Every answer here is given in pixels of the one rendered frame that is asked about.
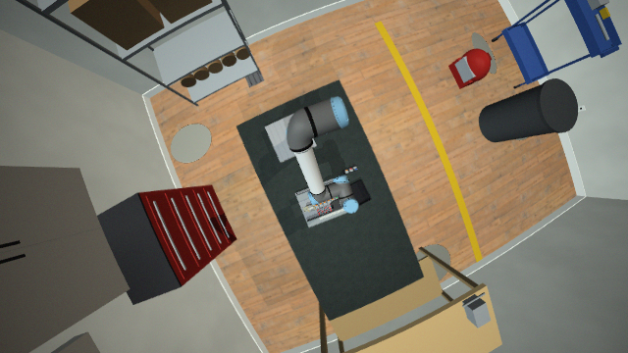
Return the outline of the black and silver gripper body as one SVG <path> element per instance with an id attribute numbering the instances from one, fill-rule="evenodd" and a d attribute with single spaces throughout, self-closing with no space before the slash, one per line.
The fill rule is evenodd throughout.
<path id="1" fill-rule="evenodd" d="M 340 198 L 333 200 L 330 204 L 331 204 L 332 209 L 334 208 L 333 211 L 338 211 L 342 209 L 342 206 L 340 204 Z"/>

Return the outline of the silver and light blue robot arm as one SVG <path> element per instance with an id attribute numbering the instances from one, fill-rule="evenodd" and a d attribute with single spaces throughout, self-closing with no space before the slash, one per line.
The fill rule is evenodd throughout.
<path id="1" fill-rule="evenodd" d="M 286 135 L 288 147 L 295 154 L 309 186 L 308 197 L 311 204 L 320 204 L 338 196 L 343 209 L 348 213 L 355 213 L 359 205 L 347 176 L 337 176 L 332 183 L 325 185 L 312 148 L 312 138 L 344 128 L 348 124 L 347 110 L 342 99 L 337 96 L 297 110 L 289 120 Z"/>

